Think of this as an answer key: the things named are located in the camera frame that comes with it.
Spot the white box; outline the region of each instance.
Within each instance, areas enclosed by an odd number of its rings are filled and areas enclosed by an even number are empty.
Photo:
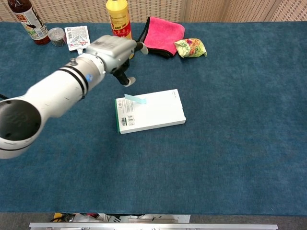
[[[140,104],[123,98],[115,99],[117,127],[121,134],[184,124],[178,90],[137,95],[146,99]]]

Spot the yellow bottle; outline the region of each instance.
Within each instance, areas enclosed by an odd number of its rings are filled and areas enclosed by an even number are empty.
[[[127,0],[108,0],[106,9],[109,13],[113,34],[118,37],[132,39]]]

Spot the jar lid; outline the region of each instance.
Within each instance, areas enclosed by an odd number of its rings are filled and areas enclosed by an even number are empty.
[[[52,28],[48,31],[48,37],[51,41],[58,41],[63,39],[65,36],[64,30],[59,27]]]

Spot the sauce bottle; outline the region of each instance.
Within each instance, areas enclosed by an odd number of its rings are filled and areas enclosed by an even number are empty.
[[[106,9],[109,13],[113,34],[132,39],[128,2],[126,0],[108,0]]]
[[[37,45],[50,42],[48,30],[30,0],[8,0],[10,9]]]

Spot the food packet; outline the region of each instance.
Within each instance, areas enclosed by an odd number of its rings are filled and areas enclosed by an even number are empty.
[[[65,27],[65,34],[68,49],[70,51],[77,50],[78,54],[82,54],[83,49],[87,48],[91,44],[86,25]]]
[[[203,54],[207,56],[204,44],[197,38],[179,40],[174,45],[182,58],[199,57]]]

